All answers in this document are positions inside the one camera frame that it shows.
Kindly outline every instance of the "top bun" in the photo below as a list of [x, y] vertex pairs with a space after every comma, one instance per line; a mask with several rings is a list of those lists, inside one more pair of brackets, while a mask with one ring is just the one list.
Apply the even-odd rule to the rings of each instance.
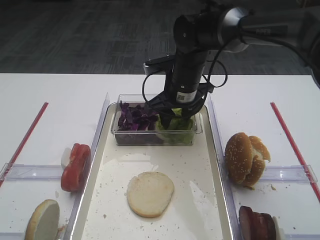
[[233, 135], [225, 147], [225, 161], [229, 177], [236, 184], [252, 187], [262, 176], [270, 154], [261, 139], [244, 132]]

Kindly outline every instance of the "white table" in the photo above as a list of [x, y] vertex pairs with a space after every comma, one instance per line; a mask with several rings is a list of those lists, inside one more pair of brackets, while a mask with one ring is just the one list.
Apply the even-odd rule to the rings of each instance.
[[[49, 105], [16, 160], [59, 165], [62, 152], [90, 145], [102, 104], [119, 94], [140, 94], [144, 75], [0, 74], [0, 167], [9, 162], [44, 102]], [[223, 76], [212, 76], [218, 84]], [[146, 93], [159, 93], [164, 76], [150, 77]], [[232, 75], [211, 95], [225, 146], [236, 132], [259, 136], [272, 165], [299, 165], [271, 106], [275, 102], [305, 161], [320, 176], [320, 90], [311, 76]]]

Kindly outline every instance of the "red tomato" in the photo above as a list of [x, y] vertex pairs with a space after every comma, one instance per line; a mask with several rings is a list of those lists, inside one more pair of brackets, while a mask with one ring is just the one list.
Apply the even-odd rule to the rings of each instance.
[[70, 153], [70, 162], [63, 170], [61, 188], [67, 192], [80, 190], [84, 183], [84, 168], [90, 157], [90, 147], [75, 143]]

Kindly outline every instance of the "gray carpet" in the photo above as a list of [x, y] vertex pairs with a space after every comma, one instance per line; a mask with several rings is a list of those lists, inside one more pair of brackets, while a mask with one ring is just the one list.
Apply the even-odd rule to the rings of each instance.
[[[175, 19], [202, 8], [196, 0], [4, 1], [0, 73], [143, 74], [144, 61], [175, 52]], [[308, 73], [283, 47], [250, 46], [220, 60], [234, 75]]]

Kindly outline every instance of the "red stick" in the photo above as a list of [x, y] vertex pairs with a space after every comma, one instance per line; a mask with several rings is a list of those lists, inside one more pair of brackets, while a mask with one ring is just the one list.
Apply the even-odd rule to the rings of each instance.
[[290, 133], [290, 131], [289, 131], [284, 119], [282, 118], [282, 116], [281, 116], [276, 104], [274, 102], [271, 102], [270, 105], [271, 105], [276, 117], [278, 118], [278, 121], [281, 124], [281, 127], [282, 127], [283, 131], [285, 132], [285, 135], [288, 138], [296, 157], [298, 158], [300, 164], [304, 167], [304, 171], [305, 171], [307, 177], [309, 178], [310, 185], [311, 185], [316, 197], [318, 198], [318, 200], [320, 202], [320, 190], [319, 190], [319, 187], [318, 187], [317, 183], [315, 182], [312, 174], [310, 174], [308, 165], [307, 165], [306, 161], [304, 160], [304, 157], [302, 156], [301, 152], [299, 151], [299, 148], [298, 148], [294, 138], [292, 137], [292, 135], [291, 135], [291, 133]]
[[12, 158], [10, 159], [9, 164], [8, 164], [8, 166], [6, 167], [6, 170], [5, 170], [4, 174], [3, 174], [3, 179], [0, 180], [0, 187], [1, 187], [1, 185], [4, 183], [4, 180], [5, 180], [6, 175], [8, 174], [8, 172], [10, 171], [10, 169], [12, 168], [13, 164], [15, 163], [15, 161], [17, 160], [19, 154], [21, 153], [22, 149], [24, 148], [27, 140], [29, 139], [31, 133], [32, 133], [33, 130], [35, 129], [35, 127], [36, 127], [37, 123], [39, 122], [40, 118], [41, 118], [42, 115], [44, 114], [44, 112], [45, 112], [48, 104], [49, 104], [48, 102], [45, 102], [45, 103], [42, 105], [40, 111], [39, 111], [38, 114], [36, 115], [35, 119], [33, 120], [33, 123], [32, 123], [31, 126], [29, 127], [28, 131], [27, 131], [26, 134], [24, 135], [24, 137], [23, 137], [22, 141], [20, 142], [18, 148], [15, 150], [15, 152], [14, 152]]

